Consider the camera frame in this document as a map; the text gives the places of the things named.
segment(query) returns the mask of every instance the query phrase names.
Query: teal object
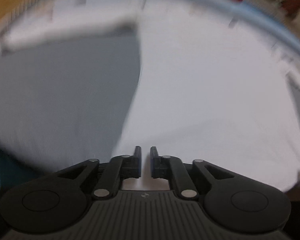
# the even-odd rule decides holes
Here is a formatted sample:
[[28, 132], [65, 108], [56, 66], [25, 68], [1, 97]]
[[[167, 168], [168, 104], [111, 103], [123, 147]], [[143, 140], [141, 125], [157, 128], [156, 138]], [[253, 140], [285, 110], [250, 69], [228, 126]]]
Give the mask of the teal object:
[[7, 190], [41, 175], [41, 172], [21, 164], [0, 149], [0, 190]]

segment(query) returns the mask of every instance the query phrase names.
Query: white cloth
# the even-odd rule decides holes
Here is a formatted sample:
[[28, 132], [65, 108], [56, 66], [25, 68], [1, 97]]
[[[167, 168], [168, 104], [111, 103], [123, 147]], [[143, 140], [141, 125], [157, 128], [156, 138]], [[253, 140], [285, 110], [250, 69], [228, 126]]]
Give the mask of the white cloth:
[[[78, 12], [49, 23], [45, 36], [53, 37]], [[264, 34], [241, 21], [229, 27], [231, 16], [182, 0], [147, 0], [143, 10], [94, 5], [71, 22], [67, 33], [79, 30], [84, 18], [104, 32], [107, 16], [115, 21], [111, 29], [122, 19], [136, 21], [141, 44], [139, 85], [113, 156], [132, 154], [140, 145], [144, 173], [125, 181], [124, 188], [167, 187], [149, 178], [151, 146], [159, 155], [185, 163], [204, 159], [282, 191], [297, 183], [300, 125], [286, 76], [298, 78], [263, 42]], [[29, 29], [16, 30], [5, 36], [5, 48], [38, 40]]]

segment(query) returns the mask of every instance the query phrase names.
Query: metal rivet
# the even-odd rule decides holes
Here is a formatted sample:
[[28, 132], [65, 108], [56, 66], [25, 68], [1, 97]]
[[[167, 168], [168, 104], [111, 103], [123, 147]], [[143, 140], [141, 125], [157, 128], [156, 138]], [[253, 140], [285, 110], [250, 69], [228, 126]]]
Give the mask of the metal rivet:
[[110, 194], [109, 191], [107, 191], [106, 189], [104, 188], [99, 188], [99, 189], [96, 189], [94, 192], [94, 195], [97, 196], [97, 197], [106, 197]]
[[197, 195], [197, 193], [192, 189], [185, 189], [185, 190], [181, 191], [181, 195], [186, 198], [192, 198], [192, 197], [195, 197]]

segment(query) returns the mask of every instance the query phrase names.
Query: white fabric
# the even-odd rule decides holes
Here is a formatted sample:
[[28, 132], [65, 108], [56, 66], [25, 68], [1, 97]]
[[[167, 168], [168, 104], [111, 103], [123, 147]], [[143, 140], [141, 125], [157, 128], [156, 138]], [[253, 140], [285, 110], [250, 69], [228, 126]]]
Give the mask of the white fabric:
[[[102, 4], [88, 9], [98, 28], [109, 23], [107, 15], [117, 25], [137, 19], [141, 75], [113, 156], [140, 145], [144, 173], [124, 188], [167, 187], [149, 179], [151, 146], [159, 155], [204, 159], [282, 191], [297, 183], [300, 125], [286, 80], [294, 67], [271, 51], [264, 34], [241, 21], [230, 28], [230, 16], [181, 0], [147, 0], [143, 10], [118, 6], [113, 14], [120, 19]], [[2, 44], [17, 49], [18, 37], [26, 44], [27, 35], [30, 41], [29, 30], [11, 32]]]

